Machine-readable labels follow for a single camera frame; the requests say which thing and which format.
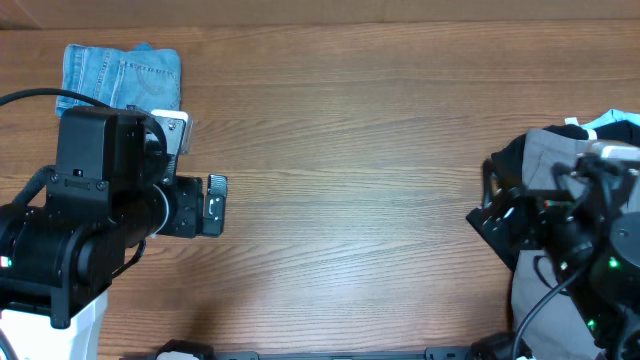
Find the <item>light blue denim jeans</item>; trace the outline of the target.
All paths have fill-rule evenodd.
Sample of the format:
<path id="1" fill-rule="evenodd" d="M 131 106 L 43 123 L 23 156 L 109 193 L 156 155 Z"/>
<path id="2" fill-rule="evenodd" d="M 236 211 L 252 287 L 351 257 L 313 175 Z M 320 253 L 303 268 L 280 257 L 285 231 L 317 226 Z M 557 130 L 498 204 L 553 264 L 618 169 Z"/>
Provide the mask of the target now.
<path id="1" fill-rule="evenodd" d="M 182 64 L 174 49 L 141 43 L 130 51 L 71 44 L 65 48 L 61 88 L 124 109 L 178 110 Z"/>

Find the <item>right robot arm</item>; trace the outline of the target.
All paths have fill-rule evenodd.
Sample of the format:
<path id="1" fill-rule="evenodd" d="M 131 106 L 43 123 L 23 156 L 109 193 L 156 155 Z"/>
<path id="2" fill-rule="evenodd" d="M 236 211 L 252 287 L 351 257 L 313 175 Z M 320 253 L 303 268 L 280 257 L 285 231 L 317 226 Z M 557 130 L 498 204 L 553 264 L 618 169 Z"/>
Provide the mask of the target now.
<path id="1" fill-rule="evenodd" d="M 608 359 L 639 356 L 639 215 L 624 213 L 637 180 L 629 161 L 580 157 L 554 164 L 553 190 L 531 190 L 482 165 L 483 197 L 467 220 L 499 255 L 547 253 L 557 284 L 506 339 L 506 358 L 527 354 L 523 335 L 558 294 L 566 292 Z"/>

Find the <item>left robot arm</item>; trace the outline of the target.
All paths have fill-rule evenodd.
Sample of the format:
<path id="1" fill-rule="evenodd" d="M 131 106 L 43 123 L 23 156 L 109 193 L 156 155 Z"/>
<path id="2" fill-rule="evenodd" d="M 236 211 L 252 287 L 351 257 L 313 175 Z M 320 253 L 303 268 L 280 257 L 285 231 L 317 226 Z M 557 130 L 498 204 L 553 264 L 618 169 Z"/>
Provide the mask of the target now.
<path id="1" fill-rule="evenodd" d="M 76 106 L 56 161 L 1 208 L 1 355 L 93 359 L 112 282 L 146 241 L 221 235 L 228 181 L 180 176 L 183 112 Z"/>

